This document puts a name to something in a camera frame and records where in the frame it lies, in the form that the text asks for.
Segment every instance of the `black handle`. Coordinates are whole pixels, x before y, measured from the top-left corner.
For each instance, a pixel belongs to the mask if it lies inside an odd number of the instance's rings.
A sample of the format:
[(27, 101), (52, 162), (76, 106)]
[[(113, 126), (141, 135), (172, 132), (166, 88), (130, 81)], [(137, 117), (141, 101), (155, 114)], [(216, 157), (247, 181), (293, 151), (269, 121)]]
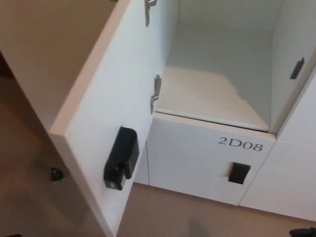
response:
[(236, 184), (243, 184), (250, 168), (250, 165), (234, 162), (228, 181)]
[(295, 229), (290, 231), (292, 237), (316, 237), (316, 229)]
[(133, 175), (138, 156), (136, 131), (121, 127), (104, 167), (103, 179), (106, 187), (122, 190), (126, 179)]
[(294, 70), (292, 72), (292, 75), (291, 75), (290, 79), (293, 79), (293, 80), (297, 79), (297, 77), (298, 77), (298, 75), (299, 75), (304, 63), (305, 63), (305, 59), (304, 58), (302, 58), (301, 61), (298, 61), (296, 63), (295, 68), (294, 68)]

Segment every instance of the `electronic lock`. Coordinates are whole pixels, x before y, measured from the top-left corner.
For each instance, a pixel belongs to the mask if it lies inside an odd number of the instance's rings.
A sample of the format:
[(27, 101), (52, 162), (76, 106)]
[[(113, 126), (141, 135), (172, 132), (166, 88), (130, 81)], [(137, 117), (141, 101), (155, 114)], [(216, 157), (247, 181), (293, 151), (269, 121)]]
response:
[(121, 127), (104, 167), (103, 179), (106, 187), (122, 190), (126, 179), (133, 175), (138, 156), (136, 131)]

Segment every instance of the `open locker door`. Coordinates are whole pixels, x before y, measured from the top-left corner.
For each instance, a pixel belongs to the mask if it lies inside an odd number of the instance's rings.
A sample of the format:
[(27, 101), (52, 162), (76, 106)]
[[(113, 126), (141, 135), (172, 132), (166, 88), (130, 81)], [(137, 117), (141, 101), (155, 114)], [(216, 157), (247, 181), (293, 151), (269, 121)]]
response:
[[(144, 0), (118, 1), (49, 130), (107, 237), (117, 234), (138, 162), (121, 191), (106, 187), (105, 164), (120, 127), (136, 131), (140, 152), (145, 145), (154, 81), (162, 73), (178, 17), (170, 12), (178, 6), (168, 9), (175, 3), (167, 2), (151, 9), (146, 27)], [(166, 28), (168, 20), (173, 24)]]

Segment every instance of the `door hinge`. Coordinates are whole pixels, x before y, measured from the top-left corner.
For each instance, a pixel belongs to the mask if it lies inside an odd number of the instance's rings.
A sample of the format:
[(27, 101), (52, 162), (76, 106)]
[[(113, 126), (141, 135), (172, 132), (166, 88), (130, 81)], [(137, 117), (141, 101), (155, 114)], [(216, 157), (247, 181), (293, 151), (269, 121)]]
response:
[(159, 99), (159, 94), (160, 94), (160, 89), (161, 89), (161, 82), (162, 82), (162, 78), (160, 77), (160, 75), (157, 75), (157, 76), (155, 77), (155, 80), (154, 80), (154, 83), (155, 83), (155, 93), (154, 93), (154, 95), (152, 95), (151, 98), (150, 98), (150, 110), (151, 110), (151, 114), (154, 113), (154, 102)]
[(145, 0), (145, 15), (146, 15), (146, 27), (149, 26), (149, 22), (150, 22), (150, 8), (152, 6), (156, 6), (157, 5), (157, 1), (158, 0)]

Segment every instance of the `locker number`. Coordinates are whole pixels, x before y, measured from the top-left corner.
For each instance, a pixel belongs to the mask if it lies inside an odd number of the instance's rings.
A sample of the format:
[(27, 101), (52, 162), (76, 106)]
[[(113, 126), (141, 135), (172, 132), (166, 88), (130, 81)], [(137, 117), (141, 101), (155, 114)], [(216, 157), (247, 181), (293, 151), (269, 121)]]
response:
[(238, 139), (227, 139), (226, 137), (221, 137), (223, 139), (219, 142), (222, 145), (229, 145), (231, 147), (243, 147), (244, 149), (250, 150), (253, 149), (254, 151), (260, 152), (263, 149), (262, 144), (253, 144), (251, 142), (242, 142)]

